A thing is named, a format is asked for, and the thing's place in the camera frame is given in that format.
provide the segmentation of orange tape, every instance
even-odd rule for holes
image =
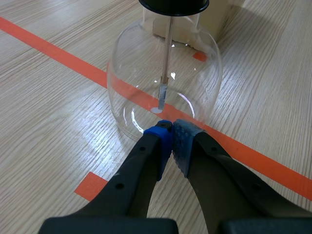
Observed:
[[[36,50],[44,53],[45,55],[53,58],[66,67],[107,88],[106,73],[101,69],[88,64],[87,62],[58,48],[46,40],[37,37],[25,29],[18,27],[17,25],[2,17],[0,17],[0,29],[26,43],[27,45],[35,48]]]
[[[89,172],[75,190],[79,196],[92,201],[99,192],[105,187],[107,180]]]
[[[196,52],[193,57],[199,61],[205,62],[207,60],[207,55],[205,55],[203,52]]]
[[[88,64],[87,62],[18,27],[4,18],[0,18],[0,29],[73,69],[81,75],[89,78],[90,80],[100,84],[101,86],[105,88],[107,87],[106,73],[95,66]],[[157,106],[157,99],[155,97],[142,92],[120,79],[116,79],[115,83],[112,83],[112,85],[118,93],[148,111],[152,108],[152,106]],[[136,98],[137,95],[133,95],[134,92],[140,92],[141,97]],[[222,145],[222,147],[236,160],[275,180],[294,192],[308,198],[309,200],[312,200],[311,179],[285,167],[284,165],[266,157],[246,145],[243,145],[238,141],[218,132],[217,130],[207,125],[203,125],[201,122],[192,119],[190,116],[177,110],[171,105],[166,104],[164,111],[161,114],[158,114],[158,116],[162,119],[168,119],[170,121],[175,121],[177,118],[183,118],[197,124],[205,129],[214,139],[216,139],[220,145]]]

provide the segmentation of black lid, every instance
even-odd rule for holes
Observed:
[[[209,0],[139,0],[148,10],[165,16],[190,16],[202,12]]]

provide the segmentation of textured rubber pad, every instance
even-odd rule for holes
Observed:
[[[189,171],[193,139],[203,131],[195,124],[182,119],[177,119],[174,122],[173,155],[177,166],[185,177]]]

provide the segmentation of light wood grain floor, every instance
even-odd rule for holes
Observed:
[[[224,65],[210,126],[312,179],[312,2],[233,5],[218,45]],[[137,0],[2,0],[0,16],[105,70]],[[87,201],[89,171],[109,180],[134,145],[115,125],[107,90],[0,32],[0,233],[36,233]],[[260,175],[292,202],[312,202]],[[207,233],[195,193],[169,160],[149,216]]]

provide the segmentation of inverted glass bell jar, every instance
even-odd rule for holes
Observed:
[[[143,19],[117,39],[107,65],[109,100],[118,127],[132,139],[161,119],[209,121],[222,63],[216,42],[197,25],[198,17],[170,17],[144,8]]]

